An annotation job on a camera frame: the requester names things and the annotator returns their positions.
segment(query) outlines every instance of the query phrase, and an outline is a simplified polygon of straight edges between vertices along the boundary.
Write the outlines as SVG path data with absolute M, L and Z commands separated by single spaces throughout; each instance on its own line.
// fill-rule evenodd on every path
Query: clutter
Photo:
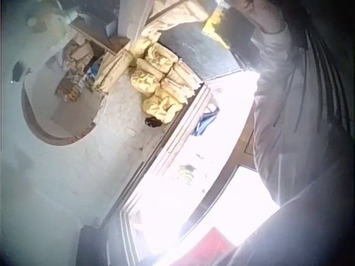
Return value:
M 64 61 L 67 62 L 67 66 L 81 74 L 84 73 L 85 67 L 89 64 L 93 56 L 93 48 L 88 42 L 79 46 L 76 42 L 71 41 L 63 53 L 63 58 Z

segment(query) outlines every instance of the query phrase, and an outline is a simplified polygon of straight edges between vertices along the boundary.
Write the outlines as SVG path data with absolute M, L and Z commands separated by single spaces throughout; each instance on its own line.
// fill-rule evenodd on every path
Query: person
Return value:
M 216 265 L 341 265 L 332 259 L 355 236 L 354 142 L 339 120 L 343 106 L 334 86 L 331 93 L 322 86 L 329 77 L 317 75 L 314 43 L 307 37 L 309 49 L 293 45 L 278 7 L 268 0 L 231 5 L 256 26 L 253 151 L 280 209 Z

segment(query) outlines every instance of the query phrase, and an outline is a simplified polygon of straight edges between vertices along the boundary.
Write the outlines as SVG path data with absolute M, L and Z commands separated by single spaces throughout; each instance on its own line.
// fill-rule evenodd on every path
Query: wooden table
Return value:
M 117 55 L 120 50 L 129 42 L 126 37 L 107 38 L 102 32 L 99 32 L 88 25 L 83 18 L 76 18 L 70 26 L 77 32 L 81 33 L 86 39 L 91 40 L 105 51 L 112 55 Z

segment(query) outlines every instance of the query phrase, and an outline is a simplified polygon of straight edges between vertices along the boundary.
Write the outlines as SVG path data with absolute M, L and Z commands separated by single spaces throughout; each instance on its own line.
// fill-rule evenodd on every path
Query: stacked items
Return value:
M 173 52 L 154 43 L 144 59 L 137 59 L 131 83 L 148 97 L 143 101 L 143 110 L 168 124 L 195 94 L 201 80 Z
M 61 80 L 57 92 L 65 101 L 78 101 L 84 89 L 91 90 L 94 78 L 85 69 L 93 56 L 93 49 L 88 42 L 79 45 L 71 41 L 65 48 L 63 61 L 69 71 Z
M 65 50 L 64 61 L 71 70 L 83 74 L 85 67 L 93 57 L 94 51 L 90 43 L 85 42 L 79 46 L 75 42 L 70 42 L 68 49 Z
M 208 18 L 200 0 L 169 0 L 164 1 L 164 4 L 160 6 L 155 2 L 154 13 L 157 14 L 175 3 L 178 4 L 174 8 L 168 8 L 146 25 L 141 37 L 135 43 L 129 42 L 117 55 L 106 53 L 95 78 L 93 90 L 108 94 L 127 67 L 132 64 L 135 66 L 136 59 L 143 58 L 146 49 L 158 41 L 161 31 L 171 29 L 181 23 L 201 22 Z

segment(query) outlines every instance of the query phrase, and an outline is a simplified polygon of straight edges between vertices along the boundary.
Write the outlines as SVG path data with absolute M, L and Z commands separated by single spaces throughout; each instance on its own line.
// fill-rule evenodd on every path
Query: window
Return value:
M 180 265 L 179 259 L 212 229 L 217 229 L 230 243 L 238 247 L 278 208 L 258 173 L 239 167 L 222 195 L 199 225 L 181 243 L 167 252 L 155 266 L 170 266 L 173 263 L 174 266 Z

